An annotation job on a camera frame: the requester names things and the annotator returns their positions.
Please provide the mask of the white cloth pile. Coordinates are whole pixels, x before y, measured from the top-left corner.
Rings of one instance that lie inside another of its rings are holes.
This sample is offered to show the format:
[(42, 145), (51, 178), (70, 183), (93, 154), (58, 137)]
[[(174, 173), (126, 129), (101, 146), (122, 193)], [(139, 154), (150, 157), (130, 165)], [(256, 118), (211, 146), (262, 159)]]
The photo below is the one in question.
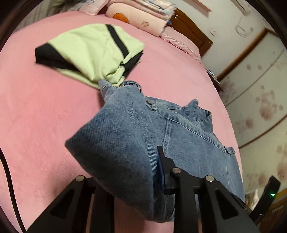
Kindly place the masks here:
[(258, 189), (255, 189), (251, 193), (246, 195), (245, 204), (251, 209), (252, 211), (256, 207), (256, 205), (259, 202), (259, 195), (258, 195)]

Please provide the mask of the patterned folded blanket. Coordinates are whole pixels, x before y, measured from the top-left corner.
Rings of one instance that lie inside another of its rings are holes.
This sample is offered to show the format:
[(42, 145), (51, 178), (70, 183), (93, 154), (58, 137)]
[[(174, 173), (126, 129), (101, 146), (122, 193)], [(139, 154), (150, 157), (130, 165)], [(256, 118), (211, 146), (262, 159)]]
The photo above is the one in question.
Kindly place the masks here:
[(177, 8), (176, 5), (170, 1), (124, 1), (124, 3), (163, 20), (169, 20)]

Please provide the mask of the folded pink quilt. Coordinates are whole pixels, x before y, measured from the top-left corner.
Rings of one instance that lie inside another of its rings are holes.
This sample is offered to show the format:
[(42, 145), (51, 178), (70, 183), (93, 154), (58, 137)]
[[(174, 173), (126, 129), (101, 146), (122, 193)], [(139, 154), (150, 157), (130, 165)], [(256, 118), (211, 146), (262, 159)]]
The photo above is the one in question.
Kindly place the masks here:
[(166, 26), (165, 20), (125, 3), (112, 3), (105, 15), (131, 24), (156, 37), (161, 35)]

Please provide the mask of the dark wooden nightstand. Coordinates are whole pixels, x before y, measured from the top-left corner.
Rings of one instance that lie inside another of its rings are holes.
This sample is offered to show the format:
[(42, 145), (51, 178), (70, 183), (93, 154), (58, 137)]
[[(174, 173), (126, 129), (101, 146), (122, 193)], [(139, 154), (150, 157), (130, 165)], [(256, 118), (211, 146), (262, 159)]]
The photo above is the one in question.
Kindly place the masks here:
[(212, 73), (211, 70), (207, 69), (206, 70), (207, 74), (209, 75), (215, 89), (217, 90), (217, 92), (223, 91), (219, 81), (217, 80), (217, 78), (215, 77), (215, 75)]

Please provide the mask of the pink bed sheet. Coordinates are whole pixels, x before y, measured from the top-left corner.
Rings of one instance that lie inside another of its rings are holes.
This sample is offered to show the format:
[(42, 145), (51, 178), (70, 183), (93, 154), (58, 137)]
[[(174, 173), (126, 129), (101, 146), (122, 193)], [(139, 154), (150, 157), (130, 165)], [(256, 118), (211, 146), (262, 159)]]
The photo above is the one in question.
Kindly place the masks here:
[(100, 110), (97, 89), (35, 63), (35, 48), (87, 24), (122, 27), (141, 40), (144, 54), (128, 78), (146, 96), (180, 106), (197, 99), (212, 113), (213, 131), (226, 147), (238, 150), (227, 110), (206, 69), (172, 44), (105, 15), (65, 12), (13, 33), (1, 51), (1, 149), (11, 173), (25, 228), (78, 175), (85, 175), (65, 141)]

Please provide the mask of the small pink cartoon pillow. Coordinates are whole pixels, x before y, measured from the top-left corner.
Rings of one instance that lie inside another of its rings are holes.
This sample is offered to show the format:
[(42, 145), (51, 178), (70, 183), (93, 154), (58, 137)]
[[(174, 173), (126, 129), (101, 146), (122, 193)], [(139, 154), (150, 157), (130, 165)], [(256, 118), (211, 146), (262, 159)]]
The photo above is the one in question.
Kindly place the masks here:
[(79, 9), (80, 12), (90, 16), (97, 15), (109, 2), (109, 0), (86, 1)]

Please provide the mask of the blue denim jacket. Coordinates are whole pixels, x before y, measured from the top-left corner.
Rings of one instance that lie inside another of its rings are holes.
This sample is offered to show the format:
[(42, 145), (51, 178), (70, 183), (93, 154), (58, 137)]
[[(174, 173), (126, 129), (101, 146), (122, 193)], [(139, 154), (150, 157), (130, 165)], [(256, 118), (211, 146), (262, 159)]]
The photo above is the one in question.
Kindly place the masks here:
[(175, 198), (160, 188), (158, 146), (190, 175), (214, 176), (244, 199), (236, 152), (213, 133), (212, 115), (193, 99), (186, 106), (146, 97), (141, 86), (99, 82), (104, 106), (65, 143), (82, 168), (107, 192), (146, 220), (172, 221)]

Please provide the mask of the green black folded shirt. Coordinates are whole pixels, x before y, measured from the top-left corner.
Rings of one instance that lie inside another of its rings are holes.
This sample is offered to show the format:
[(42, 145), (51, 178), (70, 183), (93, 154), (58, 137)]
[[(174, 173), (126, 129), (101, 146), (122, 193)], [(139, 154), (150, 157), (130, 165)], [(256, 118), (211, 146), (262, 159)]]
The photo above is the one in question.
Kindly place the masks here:
[(89, 24), (69, 30), (35, 49), (36, 63), (99, 89), (119, 87), (141, 61), (145, 44), (122, 27)]

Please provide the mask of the wooden headboard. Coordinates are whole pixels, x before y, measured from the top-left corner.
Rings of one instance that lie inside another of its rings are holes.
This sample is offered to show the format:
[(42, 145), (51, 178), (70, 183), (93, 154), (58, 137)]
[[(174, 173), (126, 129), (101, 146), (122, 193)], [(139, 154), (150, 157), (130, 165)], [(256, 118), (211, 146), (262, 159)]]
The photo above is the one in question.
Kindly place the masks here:
[(169, 25), (177, 32), (186, 36), (199, 49), (201, 57), (212, 46), (213, 41), (207, 37), (200, 28), (180, 9), (175, 9)]

